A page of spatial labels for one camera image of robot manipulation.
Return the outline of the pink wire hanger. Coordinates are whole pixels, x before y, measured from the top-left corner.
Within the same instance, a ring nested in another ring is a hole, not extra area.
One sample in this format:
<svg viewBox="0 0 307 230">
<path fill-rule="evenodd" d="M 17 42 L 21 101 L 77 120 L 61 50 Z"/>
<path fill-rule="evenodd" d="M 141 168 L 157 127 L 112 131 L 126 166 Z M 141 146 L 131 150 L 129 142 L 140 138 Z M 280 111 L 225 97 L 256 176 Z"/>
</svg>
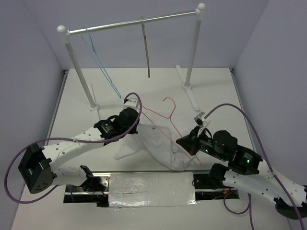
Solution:
<svg viewBox="0 0 307 230">
<path fill-rule="evenodd" d="M 171 111 L 171 113 L 170 113 L 169 116 L 164 116 L 164 115 L 162 115 L 162 114 L 160 114 L 160 113 L 158 113 L 158 112 L 156 112 L 156 111 L 154 111 L 154 110 L 152 110 L 152 109 L 150 109 L 150 108 L 147 108 L 147 107 L 145 107 L 145 106 L 143 106 L 143 105 L 139 105 L 139 111 L 142 113 L 143 116 L 145 116 L 145 117 L 152 123 L 153 126 L 155 126 L 156 128 L 158 128 L 158 130 L 159 130 L 160 132 L 162 132 L 162 134 L 163 134 L 168 140 L 170 140 L 171 143 L 175 144 L 179 149 L 181 149 L 181 150 L 183 151 L 183 153 L 185 154 L 185 156 L 190 160 L 190 162 L 193 162 L 193 163 L 194 163 L 195 165 L 197 165 L 197 166 L 202 166 L 202 162 L 201 162 L 201 160 L 200 160 L 197 156 L 194 156 L 194 157 L 190 156 L 190 155 L 187 153 L 186 150 L 184 150 L 182 147 L 180 147 L 180 146 L 171 138 L 171 136 L 168 136 L 168 135 L 160 128 L 160 125 L 157 125 L 157 124 L 156 124 L 156 123 L 155 123 L 145 112 L 143 112 L 143 110 L 146 110 L 146 111 L 149 111 L 149 112 L 151 112 L 151 113 L 154 113 L 155 115 L 158 115 L 159 117 L 162 117 L 162 118 L 168 120 L 168 121 L 170 122 L 172 128 L 177 132 L 177 134 L 178 134 L 180 137 L 183 137 L 183 136 L 181 135 L 180 131 L 178 130 L 178 128 L 176 127 L 176 125 L 175 125 L 175 124 L 173 123 L 173 121 L 172 121 L 173 113 L 174 113 L 175 110 L 176 110 L 176 103 L 175 103 L 175 101 L 174 101 L 171 97 L 165 97 L 165 98 L 163 99 L 163 102 L 164 102 L 165 100 L 171 100 L 171 101 L 172 101 L 172 104 L 173 104 L 173 109 L 172 109 L 172 111 Z"/>
</svg>

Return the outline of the white t shirt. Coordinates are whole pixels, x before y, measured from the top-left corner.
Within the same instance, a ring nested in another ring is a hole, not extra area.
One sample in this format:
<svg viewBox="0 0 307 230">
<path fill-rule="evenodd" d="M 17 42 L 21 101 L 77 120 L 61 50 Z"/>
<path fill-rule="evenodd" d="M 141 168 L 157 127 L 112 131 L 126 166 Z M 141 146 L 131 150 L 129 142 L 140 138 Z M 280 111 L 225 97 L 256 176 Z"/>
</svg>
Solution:
<svg viewBox="0 0 307 230">
<path fill-rule="evenodd" d="M 174 141 L 180 138 L 168 120 L 152 113 L 147 115 Z M 194 119 L 188 116 L 173 115 L 172 121 L 183 137 L 196 126 Z M 193 163 L 143 115 L 137 125 L 137 131 L 137 134 L 126 135 L 121 140 L 119 149 L 113 155 L 115 160 L 127 159 L 137 153 L 146 152 L 158 163 L 174 171 L 186 170 Z"/>
</svg>

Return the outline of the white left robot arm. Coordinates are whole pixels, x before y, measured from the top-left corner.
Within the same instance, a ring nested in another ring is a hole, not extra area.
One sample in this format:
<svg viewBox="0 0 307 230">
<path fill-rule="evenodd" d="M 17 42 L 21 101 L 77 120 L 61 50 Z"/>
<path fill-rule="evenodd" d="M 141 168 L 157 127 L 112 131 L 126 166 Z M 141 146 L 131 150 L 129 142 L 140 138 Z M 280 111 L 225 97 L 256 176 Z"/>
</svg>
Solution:
<svg viewBox="0 0 307 230">
<path fill-rule="evenodd" d="M 127 134 L 136 134 L 140 114 L 130 107 L 119 115 L 100 120 L 81 134 L 53 145 L 27 147 L 18 169 L 31 194 L 51 185 L 71 184 L 83 191 L 92 189 L 94 176 L 85 165 L 65 168 L 63 164 L 94 149 L 117 142 Z"/>
</svg>

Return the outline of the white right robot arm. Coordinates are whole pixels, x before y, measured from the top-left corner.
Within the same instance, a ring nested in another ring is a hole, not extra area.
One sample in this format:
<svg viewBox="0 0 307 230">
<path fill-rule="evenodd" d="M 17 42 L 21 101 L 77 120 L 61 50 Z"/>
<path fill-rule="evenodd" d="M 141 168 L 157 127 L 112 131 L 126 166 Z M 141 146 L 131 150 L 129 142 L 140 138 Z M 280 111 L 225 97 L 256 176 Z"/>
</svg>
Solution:
<svg viewBox="0 0 307 230">
<path fill-rule="evenodd" d="M 218 160 L 210 169 L 208 180 L 214 188 L 234 187 L 259 195 L 275 204 L 277 212 L 289 219 L 306 218 L 307 188 L 279 172 L 269 169 L 267 162 L 253 150 L 240 146 L 237 138 L 226 130 L 209 137 L 195 127 L 176 143 L 190 155 L 203 152 Z"/>
</svg>

